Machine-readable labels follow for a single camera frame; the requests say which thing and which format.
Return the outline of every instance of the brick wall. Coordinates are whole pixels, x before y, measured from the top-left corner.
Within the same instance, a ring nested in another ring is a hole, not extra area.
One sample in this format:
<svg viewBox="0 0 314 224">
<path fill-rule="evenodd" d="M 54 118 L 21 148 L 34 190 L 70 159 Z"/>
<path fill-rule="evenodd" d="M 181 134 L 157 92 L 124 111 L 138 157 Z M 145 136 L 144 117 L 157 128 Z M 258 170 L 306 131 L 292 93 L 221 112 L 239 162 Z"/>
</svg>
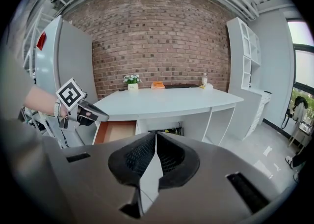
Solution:
<svg viewBox="0 0 314 224">
<path fill-rule="evenodd" d="M 64 19 L 93 37 L 98 98 L 125 87 L 123 77 L 199 84 L 204 72 L 227 91 L 230 46 L 226 22 L 235 14 L 215 0 L 87 0 Z"/>
</svg>

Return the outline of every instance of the black keyboard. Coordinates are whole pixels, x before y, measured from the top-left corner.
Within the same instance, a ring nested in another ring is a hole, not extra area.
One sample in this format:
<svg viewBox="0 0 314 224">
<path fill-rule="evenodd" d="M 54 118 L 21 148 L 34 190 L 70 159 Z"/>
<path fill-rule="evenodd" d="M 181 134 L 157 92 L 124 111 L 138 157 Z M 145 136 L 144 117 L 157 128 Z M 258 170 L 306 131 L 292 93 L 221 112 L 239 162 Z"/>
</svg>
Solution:
<svg viewBox="0 0 314 224">
<path fill-rule="evenodd" d="M 196 84 L 172 84 L 165 85 L 165 88 L 197 88 L 199 85 Z"/>
</svg>

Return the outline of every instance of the black pants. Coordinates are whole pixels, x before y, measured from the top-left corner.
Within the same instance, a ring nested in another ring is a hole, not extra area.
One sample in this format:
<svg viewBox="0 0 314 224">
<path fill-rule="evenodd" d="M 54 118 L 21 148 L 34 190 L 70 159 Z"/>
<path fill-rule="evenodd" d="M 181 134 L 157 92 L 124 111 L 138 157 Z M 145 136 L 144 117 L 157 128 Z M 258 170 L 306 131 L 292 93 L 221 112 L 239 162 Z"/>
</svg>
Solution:
<svg viewBox="0 0 314 224">
<path fill-rule="evenodd" d="M 306 147 L 304 147 L 303 151 L 299 155 L 295 155 L 292 158 L 293 167 L 297 167 L 308 160 L 311 153 L 313 153 L 313 148 L 314 148 L 313 144 L 314 144 L 314 141 L 310 140 L 309 144 Z"/>
</svg>

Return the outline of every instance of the red sticker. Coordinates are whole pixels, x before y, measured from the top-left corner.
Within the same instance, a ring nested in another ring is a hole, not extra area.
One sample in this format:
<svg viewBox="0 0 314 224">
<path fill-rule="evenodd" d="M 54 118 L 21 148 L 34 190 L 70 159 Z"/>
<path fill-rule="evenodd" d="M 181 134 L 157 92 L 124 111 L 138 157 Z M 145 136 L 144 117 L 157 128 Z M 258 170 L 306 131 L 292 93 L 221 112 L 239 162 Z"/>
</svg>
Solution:
<svg viewBox="0 0 314 224">
<path fill-rule="evenodd" d="M 43 47 L 44 47 L 44 44 L 45 44 L 45 41 L 46 41 L 46 33 L 43 32 L 38 40 L 38 43 L 37 43 L 37 47 L 40 49 L 40 51 L 42 51 Z"/>
</svg>

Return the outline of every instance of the open drawer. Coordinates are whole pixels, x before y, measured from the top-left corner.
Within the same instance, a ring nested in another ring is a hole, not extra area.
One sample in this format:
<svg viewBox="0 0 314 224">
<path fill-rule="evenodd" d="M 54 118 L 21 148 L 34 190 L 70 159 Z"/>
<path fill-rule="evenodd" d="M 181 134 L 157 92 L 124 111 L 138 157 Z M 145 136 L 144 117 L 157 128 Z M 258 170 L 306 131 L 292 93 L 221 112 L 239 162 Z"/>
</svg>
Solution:
<svg viewBox="0 0 314 224">
<path fill-rule="evenodd" d="M 135 136 L 136 121 L 101 122 L 97 128 L 93 144 L 106 143 Z"/>
</svg>

